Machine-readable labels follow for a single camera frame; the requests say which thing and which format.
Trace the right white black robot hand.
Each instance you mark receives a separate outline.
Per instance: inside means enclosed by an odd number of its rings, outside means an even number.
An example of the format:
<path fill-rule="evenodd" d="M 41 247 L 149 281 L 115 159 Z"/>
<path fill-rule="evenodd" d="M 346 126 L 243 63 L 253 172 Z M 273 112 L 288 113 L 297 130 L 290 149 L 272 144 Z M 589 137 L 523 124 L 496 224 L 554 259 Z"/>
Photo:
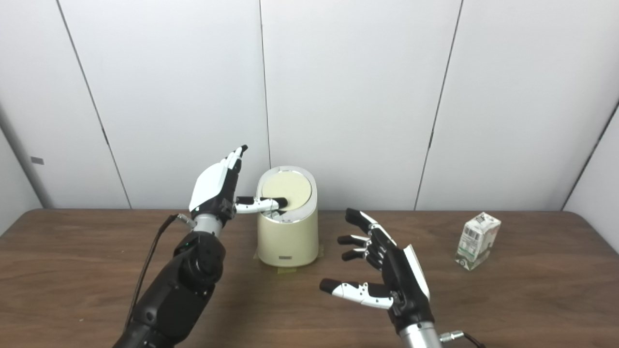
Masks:
<path fill-rule="evenodd" d="M 380 272 L 382 282 L 322 279 L 319 289 L 341 299 L 387 310 L 398 334 L 411 326 L 434 323 L 429 287 L 413 247 L 399 247 L 385 227 L 365 212 L 348 208 L 345 220 L 365 235 L 338 237 L 339 245 L 354 245 L 342 254 L 342 260 L 365 260 Z"/>

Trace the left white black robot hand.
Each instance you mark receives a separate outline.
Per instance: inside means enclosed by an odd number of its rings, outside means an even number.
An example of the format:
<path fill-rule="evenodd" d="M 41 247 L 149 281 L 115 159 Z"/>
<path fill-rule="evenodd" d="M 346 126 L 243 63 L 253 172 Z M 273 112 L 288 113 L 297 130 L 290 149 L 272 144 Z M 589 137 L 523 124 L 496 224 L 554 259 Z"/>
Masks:
<path fill-rule="evenodd" d="M 281 212 L 288 206 L 284 197 L 236 195 L 242 157 L 247 149 L 247 145 L 238 147 L 199 174 L 189 204 L 194 222 L 206 215 L 226 223 L 237 214 Z"/>

